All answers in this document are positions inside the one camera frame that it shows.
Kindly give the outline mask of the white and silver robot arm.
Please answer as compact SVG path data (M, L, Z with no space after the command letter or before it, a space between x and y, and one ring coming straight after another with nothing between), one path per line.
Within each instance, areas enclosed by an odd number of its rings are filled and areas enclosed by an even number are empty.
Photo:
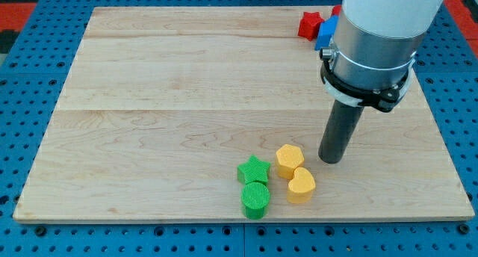
M329 94L388 113L412 82L415 54L443 0L343 0L329 46L319 56Z

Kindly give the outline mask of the red block behind arm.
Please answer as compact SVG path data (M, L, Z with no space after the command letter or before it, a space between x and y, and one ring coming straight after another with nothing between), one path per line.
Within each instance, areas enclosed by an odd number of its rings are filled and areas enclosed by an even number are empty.
M331 16L339 16L341 12L341 5L337 4L332 8Z

